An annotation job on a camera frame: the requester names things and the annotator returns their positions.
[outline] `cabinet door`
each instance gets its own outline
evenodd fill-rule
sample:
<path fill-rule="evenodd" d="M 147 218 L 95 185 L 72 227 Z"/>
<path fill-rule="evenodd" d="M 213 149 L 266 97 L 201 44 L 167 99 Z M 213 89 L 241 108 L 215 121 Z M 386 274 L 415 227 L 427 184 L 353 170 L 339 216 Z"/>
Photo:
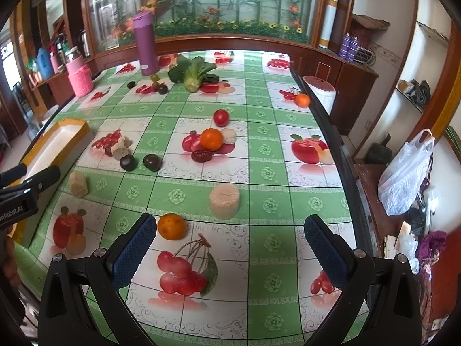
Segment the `cabinet door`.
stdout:
<path fill-rule="evenodd" d="M 306 50 L 305 55 L 301 55 L 297 68 L 301 78 L 304 76 L 316 76 L 336 88 L 335 84 L 341 64 L 341 61 L 330 56 L 315 50 Z"/>
<path fill-rule="evenodd" d="M 341 135 L 349 134 L 373 87 L 377 75 L 354 65 L 343 64 L 336 81 L 336 99 L 331 121 Z"/>

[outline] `tangerine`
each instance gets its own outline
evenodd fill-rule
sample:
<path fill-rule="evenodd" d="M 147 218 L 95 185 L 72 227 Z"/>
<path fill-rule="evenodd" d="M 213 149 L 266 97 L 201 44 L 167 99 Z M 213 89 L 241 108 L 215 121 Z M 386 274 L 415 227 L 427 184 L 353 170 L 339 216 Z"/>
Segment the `tangerine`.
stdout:
<path fill-rule="evenodd" d="M 305 93 L 300 93 L 294 98 L 294 103 L 300 108 L 307 108 L 311 103 L 311 99 Z"/>
<path fill-rule="evenodd" d="M 200 135 L 200 144 L 209 151 L 220 149 L 223 141 L 223 135 L 216 129 L 206 129 Z"/>
<path fill-rule="evenodd" d="M 186 235 L 187 225 L 180 215 L 167 213 L 158 220 L 157 230 L 164 239 L 177 241 Z"/>

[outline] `metal screw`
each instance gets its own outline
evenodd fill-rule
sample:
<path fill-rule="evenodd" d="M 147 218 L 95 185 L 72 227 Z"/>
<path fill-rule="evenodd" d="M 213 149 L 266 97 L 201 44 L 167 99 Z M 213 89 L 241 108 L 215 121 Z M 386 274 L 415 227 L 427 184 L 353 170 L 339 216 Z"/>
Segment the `metal screw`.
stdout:
<path fill-rule="evenodd" d="M 53 256 L 52 260 L 53 260 L 53 263 L 58 263 L 60 262 L 62 259 L 62 254 L 56 254 L 55 256 Z"/>
<path fill-rule="evenodd" d="M 95 251 L 93 252 L 93 255 L 96 257 L 103 257 L 105 255 L 105 249 L 102 247 L 95 249 Z"/>
<path fill-rule="evenodd" d="M 406 263 L 407 262 L 407 257 L 404 254 L 398 254 L 397 255 L 397 260 L 400 261 L 401 263 Z"/>
<path fill-rule="evenodd" d="M 366 256 L 366 252 L 362 249 L 355 249 L 354 255 L 358 257 L 359 259 L 363 259 Z"/>

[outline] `purple thermos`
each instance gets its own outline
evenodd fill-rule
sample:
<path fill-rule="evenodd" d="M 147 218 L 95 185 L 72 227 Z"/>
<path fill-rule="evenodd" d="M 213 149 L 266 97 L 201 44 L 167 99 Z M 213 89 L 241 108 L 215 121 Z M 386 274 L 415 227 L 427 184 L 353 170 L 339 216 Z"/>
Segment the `purple thermos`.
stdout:
<path fill-rule="evenodd" d="M 347 56 L 347 51 L 349 50 L 351 38 L 350 35 L 347 33 L 343 37 L 343 41 L 341 42 L 341 48 L 339 49 L 338 56 L 342 59 L 345 59 Z"/>
<path fill-rule="evenodd" d="M 346 56 L 347 62 L 352 62 L 354 60 L 354 57 L 356 56 L 358 49 L 359 49 L 359 41 L 357 40 L 357 37 L 354 36 L 354 38 L 351 39 L 349 49 L 347 50 L 347 56 Z"/>
<path fill-rule="evenodd" d="M 150 11 L 142 11 L 133 17 L 133 31 L 142 75 L 149 76 L 157 73 L 160 68 L 158 67 L 157 54 L 155 53 L 152 14 Z"/>

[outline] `glass partition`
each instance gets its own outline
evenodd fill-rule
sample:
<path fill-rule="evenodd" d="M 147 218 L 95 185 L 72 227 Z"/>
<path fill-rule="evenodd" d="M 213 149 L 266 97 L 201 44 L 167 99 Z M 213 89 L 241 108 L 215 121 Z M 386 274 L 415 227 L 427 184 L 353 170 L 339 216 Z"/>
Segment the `glass partition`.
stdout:
<path fill-rule="evenodd" d="M 89 0 L 99 52 L 134 43 L 132 17 L 154 15 L 157 37 L 240 33 L 309 42 L 313 0 Z"/>

